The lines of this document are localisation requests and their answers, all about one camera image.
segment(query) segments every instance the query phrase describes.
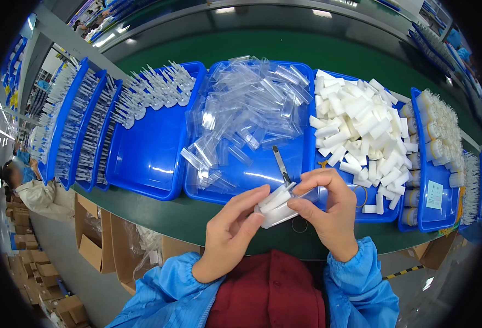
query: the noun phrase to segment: yellow and black tape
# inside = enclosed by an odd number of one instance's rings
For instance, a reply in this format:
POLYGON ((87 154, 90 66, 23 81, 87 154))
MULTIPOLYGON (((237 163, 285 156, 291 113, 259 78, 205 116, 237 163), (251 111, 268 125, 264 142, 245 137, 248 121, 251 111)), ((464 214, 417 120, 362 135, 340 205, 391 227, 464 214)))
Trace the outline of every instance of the yellow and black tape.
POLYGON ((424 267, 425 266, 414 266, 414 267, 409 268, 407 270, 402 270, 400 272, 396 272, 395 274, 389 274, 388 276, 383 277, 382 280, 389 280, 389 279, 392 279, 394 277, 401 276, 402 274, 405 274, 407 272, 415 271, 415 270, 418 270, 418 269, 423 269, 424 267))

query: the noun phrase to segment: woman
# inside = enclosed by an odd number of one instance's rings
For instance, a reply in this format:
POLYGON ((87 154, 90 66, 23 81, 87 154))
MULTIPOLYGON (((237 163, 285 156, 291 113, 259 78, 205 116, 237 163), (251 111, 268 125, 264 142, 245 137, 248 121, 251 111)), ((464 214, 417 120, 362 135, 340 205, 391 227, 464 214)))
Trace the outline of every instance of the woman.
POLYGON ((80 20, 77 20, 74 23, 74 31, 77 32, 78 35, 82 36, 84 32, 86 32, 86 25, 83 25, 80 20))
POLYGON ((5 194, 17 193, 30 211, 47 218, 67 221, 74 216, 74 191, 66 191, 54 180, 44 186, 37 170, 37 161, 29 160, 29 167, 22 162, 9 160, 0 168, 5 194))
POLYGON ((264 220, 250 214, 270 193, 264 185, 233 197, 208 222, 202 257, 172 257, 137 280, 135 296, 108 327, 394 327, 398 298, 382 281, 376 246, 354 237, 356 195, 333 168, 302 174, 294 193, 317 186, 329 191, 327 212, 303 199, 288 206, 330 251, 328 306, 298 259, 276 250, 243 257, 264 220))

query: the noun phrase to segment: white label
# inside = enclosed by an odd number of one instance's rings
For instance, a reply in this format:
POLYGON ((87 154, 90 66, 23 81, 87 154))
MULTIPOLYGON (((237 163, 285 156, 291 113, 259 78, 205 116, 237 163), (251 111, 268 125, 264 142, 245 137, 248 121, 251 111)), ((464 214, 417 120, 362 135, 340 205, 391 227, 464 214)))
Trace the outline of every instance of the white label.
POLYGON ((157 264, 159 263, 159 255, 157 251, 150 252, 150 264, 157 264))
POLYGON ((443 186, 439 183, 429 180, 427 186, 427 207, 442 209, 443 186))

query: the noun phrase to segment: green workbench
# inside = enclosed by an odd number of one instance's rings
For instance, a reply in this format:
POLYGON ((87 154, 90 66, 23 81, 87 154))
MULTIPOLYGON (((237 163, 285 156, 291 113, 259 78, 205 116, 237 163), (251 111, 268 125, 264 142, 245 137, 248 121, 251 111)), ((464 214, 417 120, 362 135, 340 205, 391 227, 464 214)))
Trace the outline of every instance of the green workbench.
MULTIPOLYGON (((457 111, 460 128, 478 144, 482 143, 482 130, 473 124, 471 113, 433 80, 392 57, 332 37, 277 30, 205 34, 141 51, 118 62, 117 66, 125 72, 138 71, 147 63, 152 67, 162 67, 168 60, 173 60, 179 63, 199 61, 210 67, 214 62, 241 55, 303 62, 312 69, 325 69, 366 80, 376 78, 386 88, 408 97, 411 87, 421 90, 430 88, 433 92, 440 93, 442 99, 457 111), (314 44, 318 45, 315 51, 312 49, 314 44)), ((201 246, 205 242, 206 223, 221 209, 220 205, 192 200, 184 192, 173 201, 158 201, 115 186, 111 186, 107 192, 94 189, 91 193, 86 193, 77 185, 74 190, 128 221, 201 246)), ((314 228, 308 225, 304 233, 297 233, 292 228, 292 223, 301 232, 306 221, 297 218, 268 230, 260 229, 247 253, 264 253, 275 248, 300 259, 325 259, 328 251, 317 238, 314 228)), ((356 224, 355 234, 356 238, 370 236, 376 243, 378 253, 398 251, 437 237, 437 233, 401 233, 396 221, 356 224)))

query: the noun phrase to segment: gray floor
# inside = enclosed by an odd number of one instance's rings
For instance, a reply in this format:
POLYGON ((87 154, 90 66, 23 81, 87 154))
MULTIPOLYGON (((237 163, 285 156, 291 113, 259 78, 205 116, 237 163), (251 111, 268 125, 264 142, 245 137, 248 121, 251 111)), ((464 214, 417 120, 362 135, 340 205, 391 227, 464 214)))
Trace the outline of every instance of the gray floor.
MULTIPOLYGON (((77 294, 85 305, 94 328, 110 323, 131 297, 120 285, 115 273, 100 274, 78 252, 73 222, 58 222, 33 214, 31 222, 37 239, 64 279, 67 288, 77 294)), ((1 220, 0 242, 9 248, 9 229, 1 220)), ((453 247, 463 242, 456 237, 453 247)), ((471 243, 449 253, 438 271, 420 269, 389 280, 400 298, 397 327, 433 326, 448 312, 471 271, 477 248, 471 243), (430 287, 423 290, 430 278, 430 287)), ((411 268, 419 263, 400 253, 380 255, 383 276, 411 268)))

